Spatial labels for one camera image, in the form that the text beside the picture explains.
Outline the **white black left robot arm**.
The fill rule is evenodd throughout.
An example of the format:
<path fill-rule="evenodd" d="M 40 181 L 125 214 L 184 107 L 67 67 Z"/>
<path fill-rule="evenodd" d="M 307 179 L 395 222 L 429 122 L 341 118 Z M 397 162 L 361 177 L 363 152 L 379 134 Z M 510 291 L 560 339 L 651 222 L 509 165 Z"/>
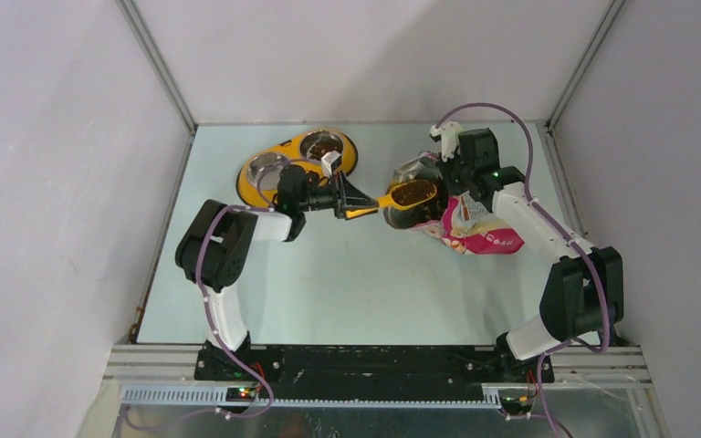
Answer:
<path fill-rule="evenodd" d="M 279 172 L 276 193 L 264 207 L 204 202 L 177 246 L 175 263 L 201 291 L 209 324 L 208 340 L 222 349 L 216 367 L 230 380 L 251 371 L 252 356 L 240 347 L 249 331 L 235 283 L 254 242 L 292 242 L 309 212 L 331 210 L 350 220 L 377 210 L 380 203 L 355 187 L 345 172 L 320 176 L 297 164 Z"/>

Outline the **yellow double pet bowl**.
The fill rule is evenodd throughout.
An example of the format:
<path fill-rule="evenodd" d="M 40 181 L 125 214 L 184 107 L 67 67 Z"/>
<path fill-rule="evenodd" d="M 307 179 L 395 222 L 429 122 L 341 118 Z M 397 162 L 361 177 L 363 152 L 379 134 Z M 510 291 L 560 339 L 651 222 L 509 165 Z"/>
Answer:
<path fill-rule="evenodd" d="M 317 128 L 250 156 L 238 171 L 237 195 L 244 204 L 266 207 L 275 195 L 283 167 L 296 164 L 322 175 L 320 159 L 330 151 L 340 154 L 339 170 L 350 175 L 359 159 L 355 143 L 335 128 Z"/>

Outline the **yellow plastic food scoop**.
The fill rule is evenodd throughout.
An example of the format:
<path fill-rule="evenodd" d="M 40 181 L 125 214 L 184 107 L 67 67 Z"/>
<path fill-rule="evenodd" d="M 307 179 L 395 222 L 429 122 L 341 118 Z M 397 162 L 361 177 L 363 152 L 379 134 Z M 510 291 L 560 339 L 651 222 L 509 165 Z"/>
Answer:
<path fill-rule="evenodd" d="M 436 195 L 437 185 L 435 181 L 411 180 L 393 186 L 387 194 L 379 197 L 377 201 L 380 204 L 379 210 L 392 208 L 398 211 L 406 211 L 432 200 Z"/>

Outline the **colourful cat food bag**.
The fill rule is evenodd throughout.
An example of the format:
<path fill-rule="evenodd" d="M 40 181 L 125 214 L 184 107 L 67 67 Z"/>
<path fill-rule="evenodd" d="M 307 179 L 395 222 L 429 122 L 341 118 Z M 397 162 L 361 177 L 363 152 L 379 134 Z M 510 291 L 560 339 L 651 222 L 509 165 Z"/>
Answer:
<path fill-rule="evenodd" d="M 390 187 L 410 180 L 429 180 L 436 182 L 437 195 L 410 210 L 383 209 L 386 224 L 396 230 L 423 232 L 464 255 L 508 255 L 520 250 L 523 239 L 468 192 L 447 194 L 438 161 L 437 154 L 422 152 L 394 169 Z"/>

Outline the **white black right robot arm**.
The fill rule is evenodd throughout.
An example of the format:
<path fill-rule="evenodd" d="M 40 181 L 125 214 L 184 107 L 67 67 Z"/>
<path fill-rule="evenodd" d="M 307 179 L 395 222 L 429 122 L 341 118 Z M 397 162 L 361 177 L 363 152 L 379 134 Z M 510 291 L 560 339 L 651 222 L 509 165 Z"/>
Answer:
<path fill-rule="evenodd" d="M 438 167 L 451 194 L 467 194 L 505 222 L 548 268 L 539 312 L 498 339 L 497 375 L 518 381 L 531 358 L 600 332 L 601 348 L 623 319 L 623 260 L 611 246 L 599 248 L 554 219 L 515 166 L 500 163 L 497 138 L 489 129 L 465 130 L 456 122 L 433 126 L 441 145 Z"/>

